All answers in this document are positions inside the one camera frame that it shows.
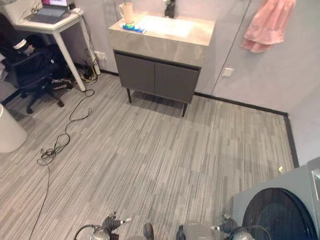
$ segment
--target white trash can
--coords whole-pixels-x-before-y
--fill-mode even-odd
[[[10,153],[27,139],[27,132],[0,103],[0,153]]]

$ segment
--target bathroom vanity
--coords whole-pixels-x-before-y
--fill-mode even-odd
[[[184,103],[191,103],[215,23],[178,17],[135,14],[135,25],[145,33],[124,30],[123,19],[112,25],[109,42],[121,85]]]

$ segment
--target cabinet leg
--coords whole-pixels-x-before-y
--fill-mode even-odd
[[[126,88],[126,92],[128,93],[129,103],[132,103],[131,95],[130,95],[130,89],[129,89],[129,88]]]
[[[184,116],[185,116],[185,114],[186,114],[186,110],[187,110],[187,107],[188,107],[188,103],[184,103],[184,104],[183,104],[182,117],[184,117]]]

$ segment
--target wall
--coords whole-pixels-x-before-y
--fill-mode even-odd
[[[90,28],[91,41],[95,51],[106,53],[107,60],[100,61],[101,69],[118,72],[113,50],[108,43],[108,28],[117,22],[115,2],[113,0],[75,0],[77,7],[84,11],[84,18]],[[83,64],[86,60],[84,42],[79,24],[74,25],[62,33],[72,59]]]
[[[320,2],[297,0],[285,42],[268,52],[254,54],[241,49],[240,45],[263,1],[176,0],[176,11],[178,15],[216,21],[196,91],[288,112],[302,165],[320,155],[320,48],[313,40],[320,37]],[[165,9],[162,0],[132,2],[135,11],[163,13]],[[120,3],[121,0],[76,0],[85,12],[95,50],[107,54],[107,61],[100,62],[100,66],[111,72],[117,72],[117,67],[108,44],[107,29],[120,19],[116,11]],[[74,26],[64,34],[76,62],[86,58],[80,33],[79,26]],[[220,76],[216,82],[223,67],[235,68],[235,72],[229,78]]]
[[[0,102],[8,98],[13,94],[17,89],[7,81],[0,81]]]
[[[284,43],[265,53],[240,48],[263,0],[253,0],[212,94],[289,113],[301,165],[320,156],[320,1],[298,0]]]
[[[108,44],[108,27],[121,19],[118,5],[122,0],[76,0],[77,6],[84,10],[85,19],[91,29],[94,49],[107,55],[106,62],[100,62],[100,67],[111,72],[118,72],[111,47]],[[163,14],[165,3],[163,0],[132,0],[134,11]],[[222,68],[233,39],[240,26],[249,0],[176,0],[176,14],[185,17],[216,21],[205,66],[199,76],[197,92],[211,94],[220,69]],[[63,34],[72,58],[77,63],[85,59],[83,49],[85,45],[79,26],[75,25]]]

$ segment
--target washing machine door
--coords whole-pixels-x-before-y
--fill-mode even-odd
[[[283,188],[267,188],[250,201],[243,217],[243,227],[261,226],[272,240],[317,240],[310,214],[301,200]],[[269,240],[258,227],[251,228],[257,240]]]

